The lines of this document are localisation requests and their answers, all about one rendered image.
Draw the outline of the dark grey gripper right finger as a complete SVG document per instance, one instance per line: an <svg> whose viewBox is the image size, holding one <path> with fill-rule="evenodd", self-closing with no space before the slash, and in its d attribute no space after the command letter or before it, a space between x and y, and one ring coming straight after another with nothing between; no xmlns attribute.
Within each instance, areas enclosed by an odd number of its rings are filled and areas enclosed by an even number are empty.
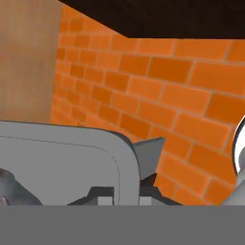
<svg viewBox="0 0 245 245"><path fill-rule="evenodd" d="M157 174L151 174L144 178L140 184L140 205L141 206L179 206L179 203L163 196L157 187L154 186Z"/></svg>

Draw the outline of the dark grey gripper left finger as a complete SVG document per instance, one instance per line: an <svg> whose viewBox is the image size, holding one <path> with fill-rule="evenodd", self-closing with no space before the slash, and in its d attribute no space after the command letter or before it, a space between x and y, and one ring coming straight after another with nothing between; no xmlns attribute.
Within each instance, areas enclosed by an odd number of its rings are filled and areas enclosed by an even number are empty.
<svg viewBox="0 0 245 245"><path fill-rule="evenodd" d="M112 187L92 187L86 196L70 203L70 206L112 206L114 204Z"/></svg>

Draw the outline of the grey angular metal piece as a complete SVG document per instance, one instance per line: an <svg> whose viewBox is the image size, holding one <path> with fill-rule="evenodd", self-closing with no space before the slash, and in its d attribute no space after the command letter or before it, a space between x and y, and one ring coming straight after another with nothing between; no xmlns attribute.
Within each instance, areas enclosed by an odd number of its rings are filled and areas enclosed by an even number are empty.
<svg viewBox="0 0 245 245"><path fill-rule="evenodd" d="M164 143L165 139L158 137L133 144L142 180L155 173Z"/></svg>

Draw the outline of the grey rounded metal panel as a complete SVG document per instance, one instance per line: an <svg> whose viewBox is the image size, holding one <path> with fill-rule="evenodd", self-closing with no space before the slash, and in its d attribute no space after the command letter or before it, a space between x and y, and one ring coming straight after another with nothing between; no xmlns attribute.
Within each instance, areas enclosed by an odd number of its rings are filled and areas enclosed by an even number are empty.
<svg viewBox="0 0 245 245"><path fill-rule="evenodd" d="M93 185L112 187L116 206L139 204L138 159L115 131L0 121L0 167L45 205L77 200Z"/></svg>

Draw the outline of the dark grey rounded object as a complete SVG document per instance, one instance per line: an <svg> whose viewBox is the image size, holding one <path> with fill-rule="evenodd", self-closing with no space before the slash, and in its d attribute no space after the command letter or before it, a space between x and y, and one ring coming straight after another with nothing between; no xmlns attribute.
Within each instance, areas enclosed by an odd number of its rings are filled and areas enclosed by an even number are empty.
<svg viewBox="0 0 245 245"><path fill-rule="evenodd" d="M42 203L11 172L0 168L0 206L42 206Z"/></svg>

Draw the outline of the light grey curved object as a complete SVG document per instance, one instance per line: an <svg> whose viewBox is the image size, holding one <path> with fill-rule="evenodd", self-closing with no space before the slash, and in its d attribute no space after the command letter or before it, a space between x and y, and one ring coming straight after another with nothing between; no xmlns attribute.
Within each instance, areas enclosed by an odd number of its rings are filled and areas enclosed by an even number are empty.
<svg viewBox="0 0 245 245"><path fill-rule="evenodd" d="M236 178L234 191L222 203L223 206L245 206L245 169Z"/></svg>

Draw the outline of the white round object black rim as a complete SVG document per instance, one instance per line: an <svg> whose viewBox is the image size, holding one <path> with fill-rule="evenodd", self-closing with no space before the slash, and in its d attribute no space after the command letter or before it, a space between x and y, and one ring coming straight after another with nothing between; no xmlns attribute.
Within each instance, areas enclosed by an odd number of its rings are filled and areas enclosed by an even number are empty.
<svg viewBox="0 0 245 245"><path fill-rule="evenodd" d="M238 175L245 168L245 115L238 123L234 132L232 162L234 173Z"/></svg>

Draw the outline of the brown wooden cupboard side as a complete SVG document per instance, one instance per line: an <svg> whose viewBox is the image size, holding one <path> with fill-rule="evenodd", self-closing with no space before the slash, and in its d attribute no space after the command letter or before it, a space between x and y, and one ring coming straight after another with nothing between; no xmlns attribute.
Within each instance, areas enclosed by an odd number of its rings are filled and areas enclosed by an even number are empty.
<svg viewBox="0 0 245 245"><path fill-rule="evenodd" d="M58 0L0 0L0 120L50 119Z"/></svg>

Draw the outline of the dark brown cupboard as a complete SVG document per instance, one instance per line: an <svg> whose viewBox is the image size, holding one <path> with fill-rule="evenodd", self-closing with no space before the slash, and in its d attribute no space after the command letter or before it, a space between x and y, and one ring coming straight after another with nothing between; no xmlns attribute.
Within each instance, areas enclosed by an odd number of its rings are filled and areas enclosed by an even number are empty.
<svg viewBox="0 0 245 245"><path fill-rule="evenodd" d="M59 0L131 38L245 39L245 0Z"/></svg>

